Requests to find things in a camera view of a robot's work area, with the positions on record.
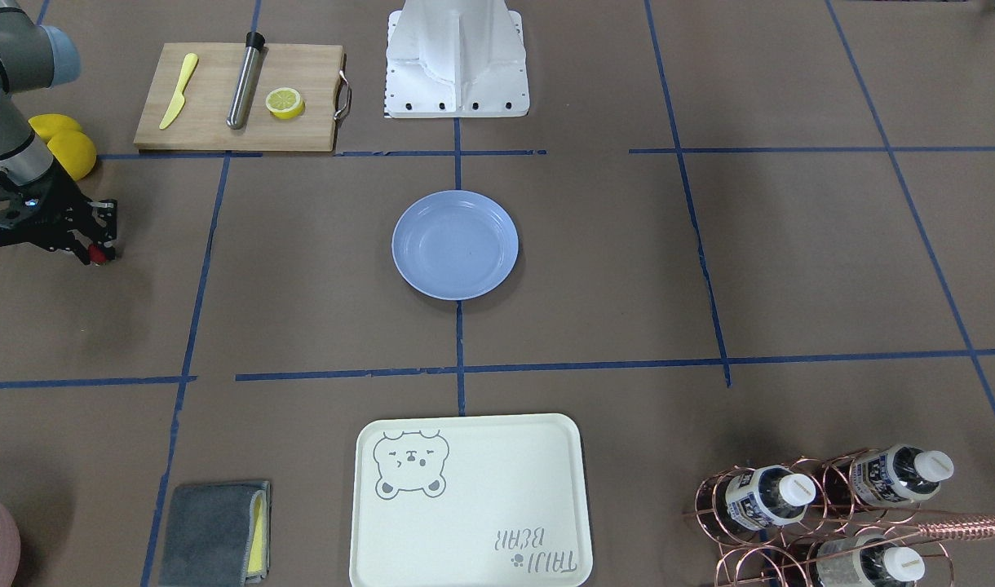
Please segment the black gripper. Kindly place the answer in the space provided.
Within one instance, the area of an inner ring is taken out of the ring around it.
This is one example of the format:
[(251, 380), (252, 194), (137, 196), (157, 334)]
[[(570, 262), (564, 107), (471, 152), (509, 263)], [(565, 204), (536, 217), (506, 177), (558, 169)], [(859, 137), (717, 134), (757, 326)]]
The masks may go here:
[[(117, 253), (118, 201), (114, 198), (88, 200), (64, 168), (51, 167), (42, 177), (23, 185), (13, 181), (8, 171), (1, 170), (0, 186), (8, 191), (39, 196), (43, 209), (53, 217), (50, 229), (42, 238), (25, 244), (75, 245), (73, 253), (84, 265), (92, 264), (88, 245), (114, 248)], [(73, 234), (75, 230), (88, 240), (88, 244), (77, 240)]]

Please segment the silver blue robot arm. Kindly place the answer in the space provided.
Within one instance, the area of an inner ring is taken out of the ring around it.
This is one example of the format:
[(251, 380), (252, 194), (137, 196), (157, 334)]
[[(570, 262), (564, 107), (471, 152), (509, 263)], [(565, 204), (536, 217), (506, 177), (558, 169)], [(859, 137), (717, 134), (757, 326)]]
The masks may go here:
[(0, 1), (0, 248), (31, 244), (102, 265), (117, 256), (117, 202), (84, 196), (12, 100), (75, 81), (80, 72), (64, 31), (36, 24), (15, 1)]

